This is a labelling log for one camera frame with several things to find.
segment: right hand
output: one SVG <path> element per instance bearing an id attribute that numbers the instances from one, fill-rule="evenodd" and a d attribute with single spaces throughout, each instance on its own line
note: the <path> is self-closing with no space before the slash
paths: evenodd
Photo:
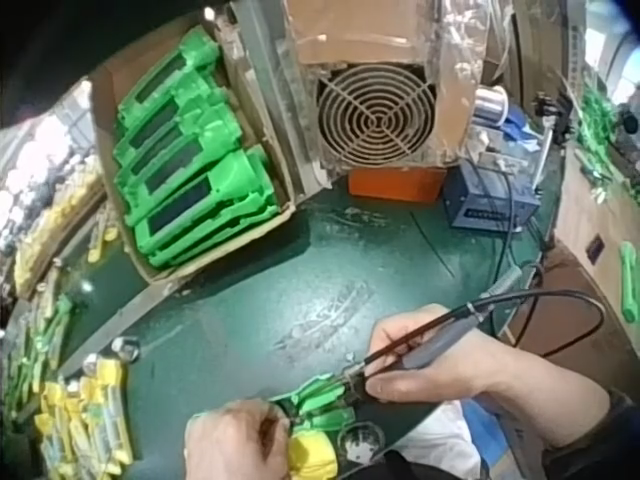
<path id="1" fill-rule="evenodd" d="M 447 312 L 441 305 L 428 305 L 415 312 L 402 313 L 377 323 L 371 336 L 369 353 L 387 346 L 415 328 Z M 367 376 L 416 348 L 437 329 L 416 338 L 408 346 L 369 365 Z M 499 381 L 505 354 L 511 348 L 475 329 L 463 337 L 431 366 L 422 370 L 397 371 L 373 375 L 367 392 L 391 402 L 444 402 L 469 398 L 491 390 Z"/>

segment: fan grille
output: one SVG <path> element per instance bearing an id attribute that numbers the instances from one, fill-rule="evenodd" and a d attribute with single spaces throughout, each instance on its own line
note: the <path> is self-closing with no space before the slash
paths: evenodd
<path id="1" fill-rule="evenodd" d="M 418 152 L 433 129 L 431 87 L 392 65 L 361 65 L 322 80 L 318 124 L 338 159 L 382 166 Z"/>

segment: soldering iron handle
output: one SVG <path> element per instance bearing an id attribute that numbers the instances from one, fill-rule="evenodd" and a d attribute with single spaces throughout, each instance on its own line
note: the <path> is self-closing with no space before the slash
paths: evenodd
<path id="1" fill-rule="evenodd" d="M 446 324 L 429 340 L 382 371 L 419 370 L 428 367 L 477 325 L 478 319 L 473 315 Z"/>

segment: left hand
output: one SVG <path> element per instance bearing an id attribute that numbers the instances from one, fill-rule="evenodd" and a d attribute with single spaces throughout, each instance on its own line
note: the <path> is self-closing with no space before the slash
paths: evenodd
<path id="1" fill-rule="evenodd" d="M 288 477 L 289 420 L 262 400 L 241 400 L 193 418 L 185 431 L 187 480 Z"/>

